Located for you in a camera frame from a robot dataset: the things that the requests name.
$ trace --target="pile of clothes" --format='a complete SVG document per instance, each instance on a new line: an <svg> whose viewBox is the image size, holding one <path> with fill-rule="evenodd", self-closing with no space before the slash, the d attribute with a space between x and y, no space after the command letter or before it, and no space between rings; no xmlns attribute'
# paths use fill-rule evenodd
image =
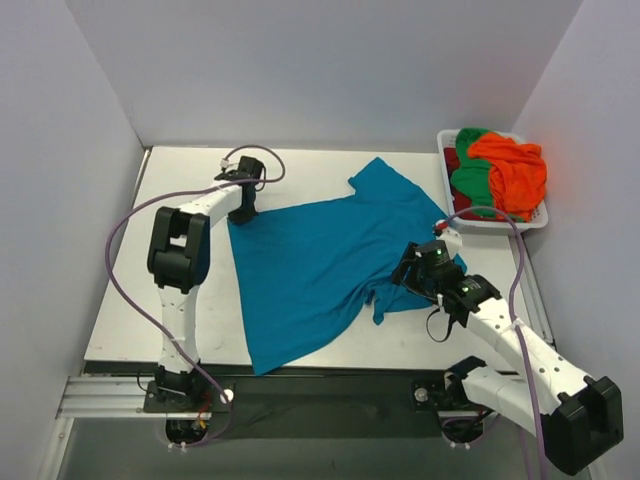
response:
<svg viewBox="0 0 640 480"><path fill-rule="evenodd" d="M547 167L542 149L532 143L483 128L463 128L455 148L445 148L447 172L456 212L470 206L494 207L529 222L546 192ZM489 210L461 216L466 220L504 221Z"/></svg>

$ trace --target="white table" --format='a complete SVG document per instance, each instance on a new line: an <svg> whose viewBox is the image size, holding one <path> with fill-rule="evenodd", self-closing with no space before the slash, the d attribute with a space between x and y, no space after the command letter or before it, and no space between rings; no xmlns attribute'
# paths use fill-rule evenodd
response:
<svg viewBox="0 0 640 480"><path fill-rule="evenodd" d="M220 158L228 150L155 147L141 177L135 203L166 192L207 187L219 172ZM270 177L277 175L277 163L268 154L251 150L243 153L264 161ZM280 183L267 185L258 194L256 208L259 211L350 195L352 189L347 179L376 156L419 185L445 209L444 186L435 154L307 150L278 150L278 153L287 165L287 176ZM126 227L115 262L115 274L123 287L156 318L160 318L160 301L146 269L153 219L161 205L177 206L185 201L186 198L165 201L135 216ZM212 229L211 244L211 269L200 289L197 305L198 350L204 364L250 365L226 222ZM516 270L507 237L465 235L461 256L469 273L482 274L507 295ZM531 324L520 288L516 293L516 311L523 321ZM459 325L454 327L447 342L433 342L425 331L427 313L427 310L417 310L387 314L383 324L376 326L372 309L364 307L353 324L331 344L289 365L442 370L469 355L476 355L496 369L512 370L491 348ZM445 317L434 317L430 327L436 338L444 335ZM156 362L160 351L160 332L134 312L109 285L85 360Z"/></svg>

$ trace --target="white plastic basket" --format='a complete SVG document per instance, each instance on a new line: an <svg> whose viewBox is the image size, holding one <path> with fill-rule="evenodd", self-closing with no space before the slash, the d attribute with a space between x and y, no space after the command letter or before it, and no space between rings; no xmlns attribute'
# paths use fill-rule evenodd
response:
<svg viewBox="0 0 640 480"><path fill-rule="evenodd" d="M444 180L444 191L447 196L447 209L449 214L455 212L453 208L453 196L451 194L451 185L449 184L449 175L447 175L447 163L444 158L444 149L446 147L456 146L456 137L460 129L457 130L442 130L438 133L438 151L440 152L440 170L442 172L442 179ZM496 132L503 137L513 138L518 143L525 143L522 138L512 133ZM544 200L533 211L531 221L527 223L517 223L518 230L524 232L530 228L542 228L549 221L547 215L547 208L544 205ZM461 232L468 233L484 233L490 235L514 235L513 229L507 222L484 222L481 220L464 220L462 218L456 218L453 220L453 226Z"/></svg>

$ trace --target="red cloth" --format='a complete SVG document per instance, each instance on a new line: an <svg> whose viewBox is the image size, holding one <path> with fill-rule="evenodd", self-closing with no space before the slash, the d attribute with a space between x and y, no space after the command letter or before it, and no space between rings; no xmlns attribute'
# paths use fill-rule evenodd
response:
<svg viewBox="0 0 640 480"><path fill-rule="evenodd" d="M451 178L453 172L460 168L460 160L458 159L458 154L456 153L455 148L447 147L444 149L444 161L447 164L447 176ZM471 206L471 199L469 197L456 190L455 187L451 185L451 183L449 183L449 188L451 188L451 195L453 196L453 209L456 212L459 212L460 210L464 210L465 208L469 208ZM460 218L464 220L481 220L483 222L503 221L497 218L481 217L472 212L463 213L462 215L460 215Z"/></svg>

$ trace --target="blue cloth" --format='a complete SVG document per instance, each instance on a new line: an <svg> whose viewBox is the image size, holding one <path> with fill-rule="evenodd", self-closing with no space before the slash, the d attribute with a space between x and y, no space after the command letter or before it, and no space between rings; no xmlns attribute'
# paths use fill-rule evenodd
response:
<svg viewBox="0 0 640 480"><path fill-rule="evenodd" d="M349 197L263 212L242 226L229 224L244 331L257 375L327 345L365 303L374 303L377 324L385 312L430 305L393 285L391 272L410 241L434 238L434 223L445 217L442 210L380 158L349 184L355 189Z"/></svg>

